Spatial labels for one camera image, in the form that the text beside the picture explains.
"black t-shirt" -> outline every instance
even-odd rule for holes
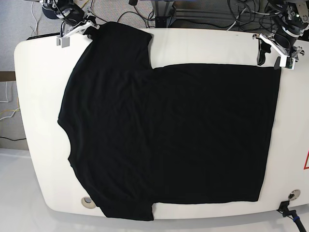
[[[152,69],[150,34],[106,23],[92,36],[58,123],[76,177],[105,216],[147,221],[153,203],[258,200],[281,70]]]

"metal grommet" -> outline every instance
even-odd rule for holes
[[[96,207],[96,204],[93,202],[93,200],[90,197],[83,197],[82,205],[88,209],[94,209]]]
[[[300,195],[300,190],[299,189],[295,189],[294,191],[292,191],[288,197],[289,201],[294,201],[296,200]]]

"folded t-shirt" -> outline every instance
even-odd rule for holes
[[[58,123],[76,177],[105,216],[148,221],[153,203],[258,200],[281,70],[152,69],[149,33],[110,22],[92,38]]]

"red warning sign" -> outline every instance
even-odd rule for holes
[[[306,159],[306,163],[305,163],[304,169],[309,169],[308,158],[309,158],[309,152],[308,152],[308,155],[307,155],[307,159]]]

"gray floor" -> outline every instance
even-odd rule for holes
[[[77,2],[81,5],[84,1],[78,0]],[[0,71],[14,71],[14,49],[19,42],[26,40],[33,33],[32,28],[35,28],[35,21],[30,12],[31,3],[31,1],[25,0],[0,0]],[[229,14],[226,0],[199,0],[196,2],[182,1],[178,2],[176,6],[177,8],[201,9],[208,12],[226,11],[227,14]],[[236,2],[234,2],[233,9],[237,9],[237,7]],[[140,0],[137,9],[142,15],[148,16],[152,10],[152,5],[150,1]],[[94,0],[93,10],[95,14],[107,21],[117,21],[118,17],[123,12],[135,11],[132,6],[128,5],[128,0]],[[33,13],[39,21],[37,30],[38,35],[59,32],[61,20],[51,20],[46,18],[42,13],[41,5],[37,2],[33,4]],[[145,27],[144,21],[135,14],[126,14],[121,18],[120,22],[135,28]],[[207,19],[203,22],[215,23],[219,26],[223,26],[233,23],[233,19],[231,17],[229,22],[220,19]],[[171,27],[215,29],[209,25],[192,24],[183,20],[176,21]],[[37,62],[38,65],[42,64],[39,59],[33,60],[32,62]],[[17,90],[15,82],[8,83],[8,96],[10,102],[0,102],[0,112],[7,109],[17,108]],[[5,100],[5,83],[0,83],[0,101],[2,100]],[[9,116],[10,114],[11,112],[5,112],[0,115],[0,118],[3,116]],[[0,121],[0,136],[12,139],[25,137],[20,112],[16,112],[12,118]],[[28,149],[26,141],[12,142],[2,138],[0,138],[0,147]]]

